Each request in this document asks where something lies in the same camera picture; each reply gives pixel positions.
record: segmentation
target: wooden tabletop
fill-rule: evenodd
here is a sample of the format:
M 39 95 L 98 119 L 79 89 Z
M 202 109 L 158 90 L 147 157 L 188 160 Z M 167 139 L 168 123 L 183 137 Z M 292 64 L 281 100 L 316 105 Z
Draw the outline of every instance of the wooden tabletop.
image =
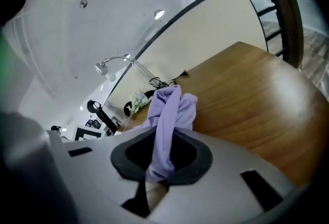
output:
M 329 104 L 305 76 L 241 42 L 188 73 L 177 83 L 198 97 L 194 131 L 244 146 L 297 186 L 311 180 L 327 144 Z M 127 129 L 147 112 L 134 114 Z

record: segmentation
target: desk lamp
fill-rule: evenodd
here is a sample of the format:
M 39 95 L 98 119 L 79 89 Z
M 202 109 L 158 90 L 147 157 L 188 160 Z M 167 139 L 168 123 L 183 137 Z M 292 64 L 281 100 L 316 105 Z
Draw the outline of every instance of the desk lamp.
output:
M 140 72 L 143 74 L 145 78 L 149 81 L 149 83 L 154 86 L 158 87 L 160 85 L 160 81 L 156 79 L 156 77 L 150 73 L 142 64 L 140 64 L 136 59 L 129 59 L 124 56 L 118 56 L 118 57 L 111 57 L 109 59 L 105 59 L 102 62 L 99 62 L 95 65 L 96 71 L 101 74 L 102 76 L 105 76 L 108 78 L 111 82 L 115 81 L 116 76 L 114 73 L 111 73 L 108 71 L 108 67 L 106 66 L 106 63 L 113 60 L 113 59 L 123 59 L 131 62 L 131 65 L 136 65 Z

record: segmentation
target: ceiling light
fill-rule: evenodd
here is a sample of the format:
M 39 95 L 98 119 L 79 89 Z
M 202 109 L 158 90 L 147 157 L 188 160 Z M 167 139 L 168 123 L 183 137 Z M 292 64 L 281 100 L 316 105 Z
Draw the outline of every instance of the ceiling light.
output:
M 124 57 L 126 57 L 126 58 L 130 58 L 130 54 L 125 54 L 125 55 L 123 55 Z
M 159 18 L 161 18 L 163 16 L 163 14 L 165 13 L 164 10 L 162 9 L 158 9 L 154 12 L 154 19 L 158 20 Z

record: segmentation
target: black cable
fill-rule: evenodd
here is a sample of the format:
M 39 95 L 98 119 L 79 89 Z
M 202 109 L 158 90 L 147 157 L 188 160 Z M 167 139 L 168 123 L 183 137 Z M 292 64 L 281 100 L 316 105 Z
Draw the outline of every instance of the black cable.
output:
M 183 71 L 178 77 L 172 79 L 172 82 L 170 82 L 169 84 L 166 83 L 166 82 L 163 82 L 162 80 L 160 80 L 159 77 L 154 77 L 154 78 L 150 79 L 150 80 L 149 80 L 149 84 L 151 84 L 156 90 L 159 90 L 159 89 L 162 89 L 162 88 L 165 88 L 165 87 L 169 87 L 170 84 L 172 84 L 172 83 L 177 84 L 177 83 L 176 83 L 176 80 L 177 80 L 179 77 L 182 77 L 182 76 L 188 76 L 188 75 L 189 75 L 188 72 L 184 70 L 184 71 Z M 159 85 L 154 85 L 154 84 L 152 84 L 152 81 L 155 81 L 155 80 L 158 81 L 157 83 L 158 83 Z

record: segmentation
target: purple fabric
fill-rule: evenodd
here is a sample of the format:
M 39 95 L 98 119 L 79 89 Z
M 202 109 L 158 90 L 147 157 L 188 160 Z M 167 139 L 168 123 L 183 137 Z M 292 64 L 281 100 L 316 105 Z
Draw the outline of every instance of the purple fabric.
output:
M 158 182 L 168 178 L 175 167 L 170 161 L 170 150 L 175 127 L 192 130 L 196 115 L 197 97 L 181 95 L 179 85 L 155 91 L 148 118 L 134 129 L 157 126 L 151 164 L 146 172 L 146 181 Z

